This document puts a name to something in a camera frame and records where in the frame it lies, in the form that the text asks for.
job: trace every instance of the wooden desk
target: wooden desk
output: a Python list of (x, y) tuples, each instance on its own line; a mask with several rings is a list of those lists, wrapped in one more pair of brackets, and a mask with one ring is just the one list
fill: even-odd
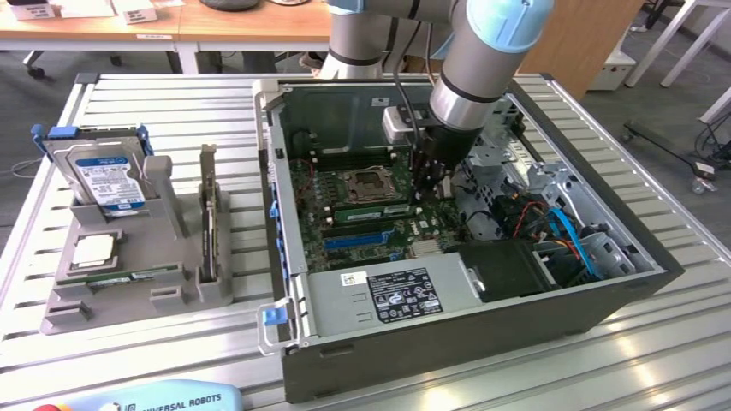
[(520, 65), (548, 73), (578, 100), (644, 0), (556, 0), (542, 36)]
[(186, 0), (178, 34), (181, 41), (328, 43), (328, 6), (314, 0), (293, 7), (262, 1), (252, 10), (228, 13)]
[(180, 8), (158, 9), (157, 21), (129, 26), (118, 16), (16, 21), (0, 1), (0, 50), (174, 51), (180, 13)]
[(118, 16), (17, 21), (6, 2), (0, 2), (0, 39), (137, 40), (138, 36), (178, 39), (180, 7), (157, 10), (157, 21), (124, 24)]
[(197, 51), (326, 51), (328, 6), (316, 0), (293, 7), (262, 1), (252, 10), (228, 13), (186, 0), (178, 39), (185, 74), (197, 74)]

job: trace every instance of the white box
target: white box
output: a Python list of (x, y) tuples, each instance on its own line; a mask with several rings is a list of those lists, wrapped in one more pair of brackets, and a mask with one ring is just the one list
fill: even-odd
[(116, 13), (126, 24), (157, 20), (154, 5), (149, 0), (112, 0)]
[(114, 8), (109, 0), (54, 0), (64, 19), (78, 17), (113, 17)]
[(10, 11), (17, 20), (50, 19), (56, 17), (53, 7), (46, 4), (29, 4), (28, 6), (10, 6)]
[(621, 51), (613, 51), (612, 54), (608, 55), (604, 67), (601, 67), (601, 71), (593, 79), (589, 91), (614, 91), (624, 82), (634, 64), (637, 64), (637, 62), (634, 62)]

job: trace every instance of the gray parts holder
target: gray parts holder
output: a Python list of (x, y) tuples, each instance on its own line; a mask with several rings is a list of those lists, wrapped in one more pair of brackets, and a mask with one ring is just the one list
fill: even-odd
[[(198, 194), (176, 197), (170, 159), (145, 158), (154, 186), (146, 212), (109, 219), (97, 205), (70, 207), (74, 221), (56, 270), (40, 331), (58, 334), (105, 325), (189, 313), (230, 303), (230, 221), (228, 194), (218, 191), (216, 277), (204, 280), (202, 209)], [(98, 261), (78, 262), (78, 242)]]

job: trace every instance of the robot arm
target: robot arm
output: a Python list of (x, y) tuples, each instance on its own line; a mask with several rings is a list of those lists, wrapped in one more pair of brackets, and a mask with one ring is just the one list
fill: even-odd
[(414, 200), (433, 190), (466, 156), (494, 102), (540, 37), (552, 3), (553, 0), (329, 0), (329, 5), (336, 6), (330, 10), (329, 55), (341, 67), (349, 68), (340, 70), (340, 77), (345, 78), (377, 74), (382, 51), (402, 37), (398, 28), (393, 30), (393, 17), (400, 18), (402, 26), (410, 25), (410, 32), (416, 23), (404, 17), (450, 22), (453, 37), (428, 109), (438, 126), (428, 127), (412, 141)]

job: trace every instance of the cpu socket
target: cpu socket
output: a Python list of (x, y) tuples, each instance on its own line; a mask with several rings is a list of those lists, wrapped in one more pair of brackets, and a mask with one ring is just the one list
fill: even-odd
[(380, 166), (346, 171), (342, 177), (348, 190), (348, 203), (374, 203), (401, 197), (393, 186), (390, 171)]

